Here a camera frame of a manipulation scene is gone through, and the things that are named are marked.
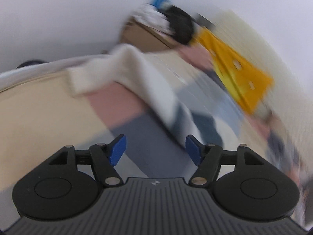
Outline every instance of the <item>ribbed gray plate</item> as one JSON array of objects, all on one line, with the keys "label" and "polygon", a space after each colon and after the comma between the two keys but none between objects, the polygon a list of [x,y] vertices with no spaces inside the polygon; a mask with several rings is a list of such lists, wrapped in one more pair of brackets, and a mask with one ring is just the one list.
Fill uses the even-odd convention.
[{"label": "ribbed gray plate", "polygon": [[129,178],[104,190],[97,203],[71,219],[43,222],[22,217],[6,234],[14,235],[303,235],[289,218],[256,223],[223,211],[205,189],[183,179]]}]

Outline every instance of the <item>gray fabric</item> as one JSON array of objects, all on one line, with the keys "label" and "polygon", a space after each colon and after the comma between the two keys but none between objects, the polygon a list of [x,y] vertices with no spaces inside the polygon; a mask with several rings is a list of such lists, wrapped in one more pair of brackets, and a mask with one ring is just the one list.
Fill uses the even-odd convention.
[{"label": "gray fabric", "polygon": [[313,226],[313,179],[307,183],[306,188],[308,189],[309,193],[306,201],[305,222],[306,224]]},{"label": "gray fabric", "polygon": [[152,111],[111,131],[127,135],[126,155],[150,178],[189,179],[197,168]]},{"label": "gray fabric", "polygon": [[[110,143],[115,136],[111,134],[109,131],[106,131],[103,134],[100,134],[96,136],[95,138],[91,139],[90,141],[81,144],[79,146],[75,146],[76,150],[80,149],[89,149],[91,145],[97,144],[97,143]],[[144,174],[124,153],[117,163],[117,165],[114,167],[115,170],[118,172],[122,180],[125,182],[128,177],[137,177],[137,178],[146,178],[147,175]],[[82,171],[91,177],[93,177],[93,173],[91,171],[91,168],[88,167],[88,165],[80,165],[78,166],[78,170]]]},{"label": "gray fabric", "polygon": [[227,92],[226,87],[224,86],[223,82],[220,80],[219,76],[214,70],[206,70],[204,73],[207,76],[209,76],[221,89]]},{"label": "gray fabric", "polygon": [[19,214],[12,201],[13,186],[0,192],[0,229],[5,231],[19,218]]},{"label": "gray fabric", "polygon": [[273,131],[270,131],[270,135],[267,139],[267,142],[269,148],[272,149],[272,152],[276,158],[278,158],[281,155],[284,155],[284,143]]}]

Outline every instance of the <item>bed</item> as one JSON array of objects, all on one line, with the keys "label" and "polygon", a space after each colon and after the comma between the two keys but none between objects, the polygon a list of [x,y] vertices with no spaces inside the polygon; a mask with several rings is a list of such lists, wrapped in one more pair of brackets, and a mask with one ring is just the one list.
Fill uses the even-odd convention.
[{"label": "bed", "polygon": [[[246,115],[214,79],[184,61],[175,50],[144,55],[127,45],[125,49],[132,50],[131,59],[149,67],[139,83],[130,82],[129,77],[105,82],[95,79],[101,78],[97,74],[89,77],[90,68],[102,68],[101,62],[108,59],[114,62],[112,57],[120,50],[109,56],[33,65],[0,76],[0,207],[5,210],[0,213],[0,229],[7,229],[19,217],[11,198],[17,180],[64,145],[87,149],[108,143],[121,133],[127,137],[127,150],[115,169],[123,180],[189,180],[196,166],[183,146],[187,134],[228,150],[247,144],[298,184],[301,199],[293,218],[303,225],[301,157],[278,117],[266,124]],[[78,72],[83,76],[79,86],[73,83],[73,74]],[[84,90],[77,90],[84,82]],[[91,175],[88,167],[78,169]],[[220,177],[232,169],[222,167]]]}]

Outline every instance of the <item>black object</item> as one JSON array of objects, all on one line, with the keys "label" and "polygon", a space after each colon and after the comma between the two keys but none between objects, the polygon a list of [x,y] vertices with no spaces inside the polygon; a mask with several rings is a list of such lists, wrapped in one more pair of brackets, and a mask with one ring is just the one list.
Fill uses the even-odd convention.
[{"label": "black object", "polygon": [[[43,220],[69,218],[90,207],[103,187],[121,185],[108,158],[124,138],[119,135],[112,144],[93,145],[89,150],[61,148],[14,186],[12,199],[19,214]],[[95,180],[78,171],[77,164],[91,165]],[[107,184],[110,177],[119,183]]]},{"label": "black object", "polygon": [[[217,145],[202,145],[192,135],[187,141],[193,143],[188,144],[188,152],[198,151],[201,157],[189,185],[181,178],[129,178],[123,184],[109,162],[108,151],[112,150],[106,145],[93,145],[76,153],[71,146],[62,148],[15,185],[13,200],[22,217],[6,234],[306,234],[288,216],[299,198],[292,180],[248,147],[225,151]],[[91,164],[95,177],[92,182],[83,178],[82,189],[76,188],[73,178],[83,177],[75,169],[76,164]],[[220,165],[225,164],[235,164],[236,168],[216,181]],[[75,181],[74,186],[69,188],[64,180],[71,184]],[[86,183],[91,188],[88,195],[84,194]],[[64,217],[58,200],[69,195],[73,187],[80,193],[68,199],[70,203],[63,203],[78,207],[71,213],[64,207]],[[40,205],[34,194],[55,205]],[[289,202],[276,198],[272,206],[268,205],[266,200],[277,194]],[[87,209],[87,203],[81,203],[84,196],[88,199]],[[49,214],[41,210],[36,216],[30,214],[35,212],[31,205],[52,212],[53,218],[47,218]]]},{"label": "black object", "polygon": [[194,27],[190,15],[175,6],[171,6],[161,12],[167,17],[170,28],[175,32],[172,38],[183,45],[187,45],[194,34]]},{"label": "black object", "polygon": [[[186,142],[190,140],[194,151],[204,156],[190,185],[195,177],[205,178],[206,183],[195,186],[210,188],[224,209],[245,219],[269,221],[292,214],[299,200],[297,185],[250,148],[243,145],[227,151],[202,145],[192,135]],[[216,181],[221,165],[235,165],[235,170]]]},{"label": "black object", "polygon": [[18,69],[18,68],[22,68],[22,67],[25,67],[25,66],[30,66],[30,65],[35,65],[35,64],[42,64],[42,63],[46,63],[46,62],[43,61],[43,60],[39,60],[39,59],[29,60],[29,61],[26,61],[26,62],[21,63],[21,64],[20,64],[18,67],[16,67],[16,68]]},{"label": "black object", "polygon": [[212,31],[214,29],[214,27],[215,27],[214,24],[211,21],[207,20],[205,17],[201,16],[200,14],[196,15],[195,22],[199,26],[203,26],[203,27],[207,28],[210,31]]}]

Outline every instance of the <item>logo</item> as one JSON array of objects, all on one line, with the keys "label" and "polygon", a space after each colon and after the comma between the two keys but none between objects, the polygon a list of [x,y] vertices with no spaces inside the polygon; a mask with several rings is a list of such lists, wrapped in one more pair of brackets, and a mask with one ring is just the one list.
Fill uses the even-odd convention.
[{"label": "logo", "polygon": [[154,186],[157,186],[158,184],[160,184],[160,182],[156,180],[154,182],[151,182],[151,184],[153,184]]}]

